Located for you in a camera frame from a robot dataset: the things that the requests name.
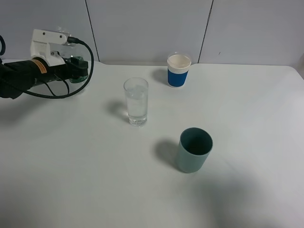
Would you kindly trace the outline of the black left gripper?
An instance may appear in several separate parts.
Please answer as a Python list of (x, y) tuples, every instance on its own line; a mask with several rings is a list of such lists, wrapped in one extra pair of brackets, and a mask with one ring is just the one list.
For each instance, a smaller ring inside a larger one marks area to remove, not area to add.
[(64, 58), (65, 64), (47, 67), (47, 82), (88, 76), (88, 62), (75, 57)]

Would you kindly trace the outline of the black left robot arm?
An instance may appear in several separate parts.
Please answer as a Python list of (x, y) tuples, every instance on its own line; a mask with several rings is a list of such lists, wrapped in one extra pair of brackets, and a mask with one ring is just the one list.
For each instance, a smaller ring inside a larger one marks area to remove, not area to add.
[(88, 76), (88, 62), (82, 57), (64, 58), (64, 64), (48, 66), (45, 60), (5, 63), (0, 65), (0, 96), (16, 99), (23, 91), (53, 81), (78, 80)]

